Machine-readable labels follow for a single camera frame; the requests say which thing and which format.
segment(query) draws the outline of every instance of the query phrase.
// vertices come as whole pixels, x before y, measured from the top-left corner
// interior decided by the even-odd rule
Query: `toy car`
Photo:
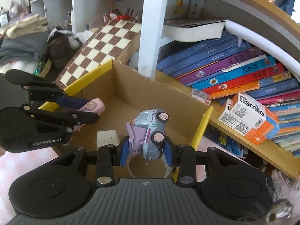
[[[144,159],[152,161],[162,156],[161,147],[165,142],[165,124],[169,116],[162,110],[143,111],[132,122],[127,123],[129,151],[132,155],[143,151]]]

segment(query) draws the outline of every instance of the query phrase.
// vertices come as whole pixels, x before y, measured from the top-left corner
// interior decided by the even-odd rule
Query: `white foam block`
[[[116,130],[107,130],[97,132],[97,147],[105,145],[115,145],[118,146],[120,143],[119,136]]]

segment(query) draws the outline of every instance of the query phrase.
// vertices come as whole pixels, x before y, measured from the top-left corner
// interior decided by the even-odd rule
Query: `yellow duck sticker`
[[[174,11],[174,14],[181,14],[184,12],[184,10],[181,8],[183,6],[183,0],[176,0],[175,7],[176,10]]]

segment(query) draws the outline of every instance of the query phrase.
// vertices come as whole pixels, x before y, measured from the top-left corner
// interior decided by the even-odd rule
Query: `purple toy piece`
[[[126,123],[129,133],[129,152],[132,155],[140,154],[143,151],[143,142],[145,140],[147,129]]]

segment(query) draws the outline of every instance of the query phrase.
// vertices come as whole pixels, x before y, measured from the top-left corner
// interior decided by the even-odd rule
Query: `red book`
[[[259,103],[262,103],[263,105],[267,104],[274,104],[278,102],[284,102],[284,101],[294,101],[300,99],[300,90],[293,90],[292,92],[285,92],[282,94],[278,94],[276,96],[257,100]]]
[[[209,88],[203,89],[203,92],[206,92],[207,94],[211,95],[213,93],[221,92],[227,89],[231,89],[240,85],[245,85],[254,81],[258,81],[267,77],[274,76],[279,73],[284,72],[284,67],[281,63],[277,63],[276,65],[268,68],[264,68],[261,70],[258,70],[256,72],[246,74],[242,77],[232,79],[229,81],[226,81],[224,83],[211,86]]]

